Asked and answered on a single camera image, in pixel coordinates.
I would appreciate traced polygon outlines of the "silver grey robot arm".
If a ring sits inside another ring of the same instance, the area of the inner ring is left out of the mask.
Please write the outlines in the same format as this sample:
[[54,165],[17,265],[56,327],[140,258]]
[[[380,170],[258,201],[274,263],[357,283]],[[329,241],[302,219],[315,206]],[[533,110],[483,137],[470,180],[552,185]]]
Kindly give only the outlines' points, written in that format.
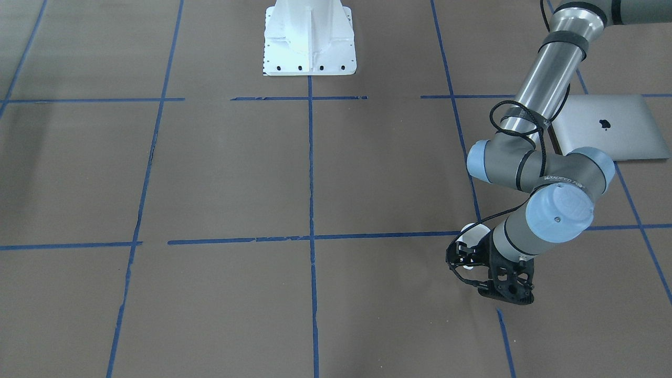
[[549,156],[544,133],[561,114],[572,74],[590,44],[610,26],[670,22],[670,1],[562,1],[545,19],[547,36],[530,72],[495,128],[491,140],[470,149],[466,165],[475,179],[529,194],[502,211],[494,229],[466,225],[446,249],[446,264],[483,297],[527,306],[533,303],[534,259],[578,237],[594,219],[597,200],[615,175],[604,151],[581,146]]

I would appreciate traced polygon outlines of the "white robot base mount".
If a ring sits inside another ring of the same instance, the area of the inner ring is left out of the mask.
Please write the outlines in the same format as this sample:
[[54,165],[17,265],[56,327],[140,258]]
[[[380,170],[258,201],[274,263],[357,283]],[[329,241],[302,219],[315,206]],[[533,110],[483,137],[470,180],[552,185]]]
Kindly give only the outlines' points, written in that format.
[[266,9],[264,38],[264,75],[357,71],[353,16],[341,1],[276,1]]

